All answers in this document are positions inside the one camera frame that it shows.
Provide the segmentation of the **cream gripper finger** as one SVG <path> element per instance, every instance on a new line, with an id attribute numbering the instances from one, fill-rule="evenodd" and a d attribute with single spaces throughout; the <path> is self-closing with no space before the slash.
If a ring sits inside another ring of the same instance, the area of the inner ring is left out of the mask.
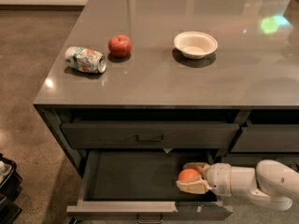
<path id="1" fill-rule="evenodd" d="M 210 165 L 206 162 L 189 162 L 183 165 L 184 169 L 194 169 L 198 171 L 203 179 L 206 179 L 206 173 Z"/>
<path id="2" fill-rule="evenodd" d="M 181 191 L 191 194 L 205 194 L 212 190 L 212 187 L 202 178 L 193 181 L 178 181 L 177 186 Z"/>

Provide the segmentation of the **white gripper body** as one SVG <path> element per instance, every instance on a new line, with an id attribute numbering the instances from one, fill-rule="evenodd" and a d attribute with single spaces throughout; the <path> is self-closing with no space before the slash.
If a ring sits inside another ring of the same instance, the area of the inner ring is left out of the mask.
<path id="1" fill-rule="evenodd" d="M 216 163 L 208 168 L 206 180 L 214 194 L 224 197 L 232 195 L 231 169 L 232 166 L 227 163 Z"/>

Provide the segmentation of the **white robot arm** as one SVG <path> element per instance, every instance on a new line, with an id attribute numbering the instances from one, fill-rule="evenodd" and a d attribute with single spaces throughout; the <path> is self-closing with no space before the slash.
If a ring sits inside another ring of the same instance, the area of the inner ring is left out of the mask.
<path id="1" fill-rule="evenodd" d="M 186 163 L 178 174 L 177 186 L 191 194 L 212 191 L 223 197 L 241 196 L 257 206 L 278 211 L 288 210 L 292 202 L 299 202 L 299 174 L 272 160 L 260 161 L 255 168 L 228 163 Z"/>

